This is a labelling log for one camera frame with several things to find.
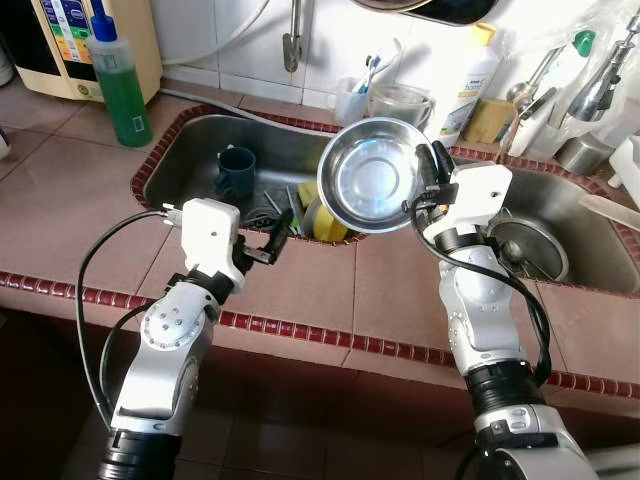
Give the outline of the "yellow sponge block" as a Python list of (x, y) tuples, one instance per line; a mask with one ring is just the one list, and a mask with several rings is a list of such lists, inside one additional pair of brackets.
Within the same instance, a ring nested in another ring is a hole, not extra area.
[(462, 140), (479, 145), (498, 143), (500, 134), (516, 113), (512, 102), (481, 99), (463, 129)]

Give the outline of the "dark blue hanging tray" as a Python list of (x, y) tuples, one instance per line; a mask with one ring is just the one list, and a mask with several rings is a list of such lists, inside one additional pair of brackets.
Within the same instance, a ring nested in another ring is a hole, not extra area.
[(404, 14), (445, 26), (471, 26), (492, 12), (498, 3), (499, 0), (428, 0)]

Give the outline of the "steel spoon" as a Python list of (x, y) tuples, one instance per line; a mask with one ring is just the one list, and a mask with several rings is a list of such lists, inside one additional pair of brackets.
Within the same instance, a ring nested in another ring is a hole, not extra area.
[(524, 248), (520, 246), (520, 243), (512, 241), (512, 239), (502, 238), (498, 238), (497, 241), (500, 248), (500, 256), (507, 261), (509, 269), (512, 271), (518, 269), (527, 276), (547, 275), (547, 271), (541, 269), (539, 265), (536, 265), (530, 259)]

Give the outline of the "steel bowl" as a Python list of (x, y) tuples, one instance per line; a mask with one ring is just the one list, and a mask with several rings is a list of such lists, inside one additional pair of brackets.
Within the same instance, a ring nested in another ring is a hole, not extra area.
[(324, 148), (316, 182), (320, 200), (344, 227), (360, 233), (393, 232), (410, 224), (404, 204), (422, 192), (428, 169), (419, 148), (428, 137), (388, 116), (344, 127)]

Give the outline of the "clear toothbrush cup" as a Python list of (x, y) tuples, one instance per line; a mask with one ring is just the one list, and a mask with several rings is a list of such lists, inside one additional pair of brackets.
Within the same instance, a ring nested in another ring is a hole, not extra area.
[(338, 125), (349, 125), (365, 118), (369, 92), (360, 78), (339, 79), (332, 92), (333, 114)]

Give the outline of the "blue white toothbrush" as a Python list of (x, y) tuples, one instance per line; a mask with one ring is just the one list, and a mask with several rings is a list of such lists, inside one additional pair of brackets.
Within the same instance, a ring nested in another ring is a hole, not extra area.
[(369, 91), (372, 83), (372, 77), (381, 70), (381, 59), (383, 59), (383, 55), (381, 54), (367, 56), (364, 73), (362, 73), (362, 76), (358, 79), (355, 87), (353, 87), (353, 93), (361, 93), (361, 95), (364, 95), (364, 93)]

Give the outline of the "white detergent bottle yellow cap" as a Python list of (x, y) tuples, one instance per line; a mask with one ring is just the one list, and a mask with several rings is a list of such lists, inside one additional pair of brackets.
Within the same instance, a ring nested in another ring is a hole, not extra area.
[(481, 96), (497, 73), (502, 61), (497, 46), (499, 29), (488, 23), (476, 23), (462, 44), (452, 47), (445, 56), (445, 77), (440, 83), (436, 138), (445, 147), (460, 140), (463, 128), (474, 114)]

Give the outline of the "chrome gooseneck faucet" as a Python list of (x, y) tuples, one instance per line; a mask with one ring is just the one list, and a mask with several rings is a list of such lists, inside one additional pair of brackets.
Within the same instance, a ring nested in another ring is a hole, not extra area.
[(586, 65), (558, 101), (556, 114), (549, 127), (562, 128), (564, 124), (599, 122), (612, 109), (614, 93), (626, 77), (640, 31), (640, 14), (636, 9), (603, 12), (580, 20), (572, 26), (545, 35), (532, 45), (532, 69), (504, 92), (503, 100), (516, 106), (517, 114), (524, 115), (534, 104), (541, 78), (548, 72), (563, 46), (582, 29), (594, 29), (596, 40)]

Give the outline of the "grey wall tap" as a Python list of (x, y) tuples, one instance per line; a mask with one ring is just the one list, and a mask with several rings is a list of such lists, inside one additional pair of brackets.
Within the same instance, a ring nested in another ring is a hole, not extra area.
[(303, 15), (305, 0), (291, 0), (289, 29), (282, 36), (283, 67), (285, 72), (296, 73), (300, 69), (303, 56)]

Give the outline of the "clear plastic bucket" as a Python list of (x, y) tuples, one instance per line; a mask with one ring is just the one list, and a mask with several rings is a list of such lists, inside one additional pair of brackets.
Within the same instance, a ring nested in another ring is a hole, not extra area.
[(403, 120), (413, 127), (428, 124), (434, 101), (430, 93), (410, 84), (381, 83), (370, 88), (367, 116), (385, 116)]

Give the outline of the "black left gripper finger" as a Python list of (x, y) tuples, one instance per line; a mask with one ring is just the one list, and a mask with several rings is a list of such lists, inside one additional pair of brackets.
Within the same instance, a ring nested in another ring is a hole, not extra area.
[(291, 225), (294, 220), (294, 210), (285, 209), (280, 212), (275, 220), (273, 229), (270, 230), (268, 243), (264, 246), (264, 262), (276, 262), (282, 255), (285, 243), (291, 234)]

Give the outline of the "beige water purifier appliance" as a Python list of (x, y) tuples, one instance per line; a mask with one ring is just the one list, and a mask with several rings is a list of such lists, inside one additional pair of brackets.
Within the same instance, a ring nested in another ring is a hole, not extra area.
[[(23, 86), (69, 100), (102, 101), (88, 42), (96, 0), (0, 0), (0, 40)], [(160, 86), (160, 51), (148, 0), (99, 0), (131, 42), (143, 100)]]

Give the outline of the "steel cup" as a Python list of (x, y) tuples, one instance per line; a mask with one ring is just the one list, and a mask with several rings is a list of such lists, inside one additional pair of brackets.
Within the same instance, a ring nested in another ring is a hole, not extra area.
[(593, 177), (614, 152), (614, 147), (599, 140), (593, 133), (581, 134), (564, 142), (554, 155), (563, 169), (580, 177)]

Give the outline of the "clear plastic bag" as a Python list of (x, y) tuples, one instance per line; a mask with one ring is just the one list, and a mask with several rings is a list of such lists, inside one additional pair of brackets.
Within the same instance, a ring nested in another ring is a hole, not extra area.
[(543, 24), (503, 42), (516, 61), (506, 100), (515, 106), (503, 152), (556, 150), (598, 128), (614, 99), (639, 29), (630, 0), (522, 0)]

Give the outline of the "white dish rack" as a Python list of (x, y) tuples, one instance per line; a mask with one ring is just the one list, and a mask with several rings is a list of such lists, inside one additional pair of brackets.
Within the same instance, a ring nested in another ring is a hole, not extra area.
[(640, 204), (640, 168), (637, 165), (639, 141), (639, 134), (632, 134), (614, 148), (613, 154), (609, 156), (609, 165), (614, 172), (613, 177), (608, 179), (609, 187), (622, 189), (636, 205)]

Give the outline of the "green soap bottle blue cap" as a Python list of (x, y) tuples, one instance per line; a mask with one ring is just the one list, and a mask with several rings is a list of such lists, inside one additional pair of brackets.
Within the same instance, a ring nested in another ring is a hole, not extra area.
[(106, 13), (102, 0), (90, 0), (90, 5), (93, 14), (88, 50), (116, 141), (125, 147), (145, 146), (154, 134), (148, 124), (131, 42), (116, 31), (115, 20)]

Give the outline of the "large hanging steel basin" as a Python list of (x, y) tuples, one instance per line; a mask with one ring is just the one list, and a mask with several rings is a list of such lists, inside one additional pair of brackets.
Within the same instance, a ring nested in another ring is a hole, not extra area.
[(369, 9), (371, 12), (381, 13), (403, 13), (420, 8), (429, 4), (433, 0), (351, 0), (352, 3), (360, 5), (361, 8)]

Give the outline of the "yellow plastic bowl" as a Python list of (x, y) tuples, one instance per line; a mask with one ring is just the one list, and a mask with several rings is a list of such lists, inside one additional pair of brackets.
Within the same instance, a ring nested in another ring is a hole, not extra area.
[(321, 242), (344, 241), (349, 232), (319, 196), (312, 198), (303, 211), (301, 230), (308, 238)]

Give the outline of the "white toothpaste tube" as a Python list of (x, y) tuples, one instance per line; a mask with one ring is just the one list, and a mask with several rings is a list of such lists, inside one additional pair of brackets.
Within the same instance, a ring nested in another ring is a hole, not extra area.
[(378, 76), (378, 74), (383, 73), (384, 70), (387, 70), (390, 67), (393, 67), (394, 64), (397, 64), (399, 59), (402, 59), (404, 55), (404, 46), (398, 38), (392, 38), (390, 40), (390, 44), (387, 47), (384, 47), (378, 54), (378, 64), (375, 65), (374, 74)]

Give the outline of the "steel sink basin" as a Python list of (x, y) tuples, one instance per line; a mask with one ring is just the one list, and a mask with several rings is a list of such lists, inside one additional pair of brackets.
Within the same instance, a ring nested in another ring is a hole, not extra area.
[[(579, 205), (581, 196), (602, 195), (602, 189), (548, 163), (507, 157), (500, 165), (511, 169), (513, 178), (503, 209), (495, 218), (513, 215), (550, 230), (570, 257), (570, 275), (558, 283), (617, 294), (637, 292), (639, 276), (630, 247), (632, 241), (621, 236), (613, 221)], [(512, 273), (550, 282), (518, 271)]]
[(189, 198), (215, 198), (218, 154), (228, 145), (246, 147), (257, 157), (256, 184), (251, 198), (233, 202), (242, 227), (270, 232), (278, 216), (262, 192), (268, 191), (282, 209), (285, 186), (314, 180), (321, 154), (335, 125), (303, 122), (291, 116), (268, 115), (265, 122), (210, 105), (180, 113), (131, 179), (142, 209), (179, 206)]

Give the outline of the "round steel strainer dish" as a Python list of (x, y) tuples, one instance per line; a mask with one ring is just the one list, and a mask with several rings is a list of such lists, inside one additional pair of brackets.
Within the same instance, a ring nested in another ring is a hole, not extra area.
[[(503, 214), (490, 221), (486, 234), (494, 241), (502, 238), (504, 241), (520, 243), (527, 256), (541, 269), (547, 271), (547, 275), (535, 275), (536, 278), (550, 280), (550, 282), (563, 282), (570, 275), (570, 257), (561, 242), (544, 225), (529, 219)], [(509, 269), (507, 261), (503, 260), (502, 256), (500, 261)]]

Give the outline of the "cream plastic spatula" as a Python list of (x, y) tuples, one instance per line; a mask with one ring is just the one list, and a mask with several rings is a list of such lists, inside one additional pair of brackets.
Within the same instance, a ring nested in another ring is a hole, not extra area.
[(584, 195), (579, 198), (579, 205), (584, 209), (595, 212), (602, 218), (613, 221), (631, 230), (640, 230), (640, 212), (631, 207), (617, 204), (611, 198), (599, 195)]

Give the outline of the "dark teal mug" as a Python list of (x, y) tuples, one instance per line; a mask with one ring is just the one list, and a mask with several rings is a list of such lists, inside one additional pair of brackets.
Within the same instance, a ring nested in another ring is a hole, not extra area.
[(251, 198), (256, 184), (257, 157), (246, 147), (228, 145), (218, 154), (214, 192), (221, 201), (242, 202)]

